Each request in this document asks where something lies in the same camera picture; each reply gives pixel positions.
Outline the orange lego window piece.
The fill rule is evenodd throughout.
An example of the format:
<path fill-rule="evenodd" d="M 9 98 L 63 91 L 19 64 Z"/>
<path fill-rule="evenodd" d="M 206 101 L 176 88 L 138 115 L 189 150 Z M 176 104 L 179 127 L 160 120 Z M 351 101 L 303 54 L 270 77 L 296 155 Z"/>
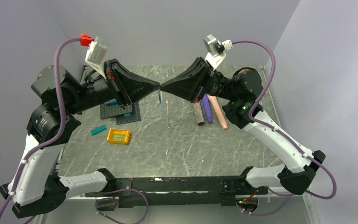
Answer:
<path fill-rule="evenodd" d="M 131 132 L 125 129 L 110 128 L 107 135 L 107 141 L 112 144 L 128 145 L 131 138 Z"/>

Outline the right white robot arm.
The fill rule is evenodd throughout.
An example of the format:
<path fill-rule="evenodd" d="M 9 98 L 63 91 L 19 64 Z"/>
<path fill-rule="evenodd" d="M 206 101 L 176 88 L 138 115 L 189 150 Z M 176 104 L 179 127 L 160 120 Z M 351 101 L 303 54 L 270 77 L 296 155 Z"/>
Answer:
<path fill-rule="evenodd" d="M 261 76 L 253 68 L 243 67 L 227 78 L 206 60 L 197 58 L 160 89 L 192 103 L 204 95 L 227 99 L 222 109 L 229 122 L 252 134 L 281 159 L 279 166 L 247 167 L 238 179 L 239 190 L 244 194 L 259 187 L 283 187 L 293 195 L 301 195 L 325 159 L 323 152 L 306 149 L 291 139 L 256 102 L 263 86 Z"/>

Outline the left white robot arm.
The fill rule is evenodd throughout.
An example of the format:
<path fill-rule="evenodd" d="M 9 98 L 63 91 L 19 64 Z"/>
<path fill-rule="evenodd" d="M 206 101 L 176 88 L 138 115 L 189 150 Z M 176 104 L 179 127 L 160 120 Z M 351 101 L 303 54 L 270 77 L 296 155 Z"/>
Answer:
<path fill-rule="evenodd" d="M 106 168 L 72 177 L 55 171 L 57 158 L 81 122 L 76 115 L 115 99 L 130 106 L 159 88 L 159 83 L 126 69 L 118 60 L 103 63 L 105 77 L 79 83 L 61 65 L 44 68 L 31 88 L 41 105 L 27 124 L 26 145 L 13 180 L 0 187 L 13 201 L 17 218 L 51 212 L 65 200 L 90 192 L 111 195 L 116 178 Z"/>

